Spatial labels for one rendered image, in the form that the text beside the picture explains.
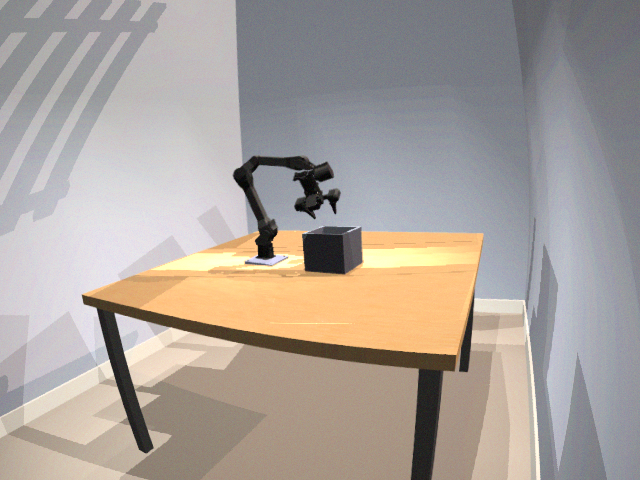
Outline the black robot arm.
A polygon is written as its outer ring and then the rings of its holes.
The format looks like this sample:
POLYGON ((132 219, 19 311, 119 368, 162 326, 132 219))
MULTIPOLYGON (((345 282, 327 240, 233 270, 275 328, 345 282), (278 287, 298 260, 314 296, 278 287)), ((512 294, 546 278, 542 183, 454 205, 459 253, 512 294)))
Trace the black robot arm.
MULTIPOLYGON (((258 230, 260 235, 255 239, 258 249, 258 256, 255 258, 269 260, 276 257, 276 255, 274 255, 273 243, 271 243, 271 241, 273 241, 274 237, 278 233, 278 226, 276 225, 274 218, 270 219, 268 217, 264 206, 255 191, 252 173, 259 165, 286 167, 298 171, 303 169, 313 169, 311 171, 294 173, 293 181, 299 180, 303 189, 314 187, 316 185, 316 181, 321 183, 334 178, 334 173, 328 162, 315 165, 309 162, 309 159, 304 155, 292 157, 267 157, 254 155, 240 168, 234 170, 232 176, 240 188, 244 190, 249 201, 249 205, 258 221, 258 230)), ((310 212, 319 210, 321 204, 324 204, 324 198, 317 190, 313 190, 313 193, 311 194, 306 192, 305 195, 306 208, 310 212)))

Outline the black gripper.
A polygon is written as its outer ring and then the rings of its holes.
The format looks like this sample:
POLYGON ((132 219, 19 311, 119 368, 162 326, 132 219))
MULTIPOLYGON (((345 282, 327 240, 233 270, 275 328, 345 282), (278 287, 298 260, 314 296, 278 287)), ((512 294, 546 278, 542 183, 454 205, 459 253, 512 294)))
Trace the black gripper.
MULTIPOLYGON (((340 189, 330 189, 328 194, 323 195, 323 191, 320 190, 320 188, 318 187, 318 182, 316 183, 316 185, 314 187, 308 188, 308 189, 304 189, 304 194, 306 192, 308 192, 309 194, 313 193, 313 190, 317 190, 321 196, 325 199, 328 199, 328 201, 330 202, 329 204, 332 206, 332 209, 334 211, 334 213, 336 214, 336 202, 339 200, 340 198, 340 189)), ((314 212, 310 212, 307 208, 306 208, 306 197, 300 197, 297 198, 294 208, 296 211, 300 211, 300 212, 306 212, 308 213, 312 218, 316 219, 316 216, 314 214, 314 212)))

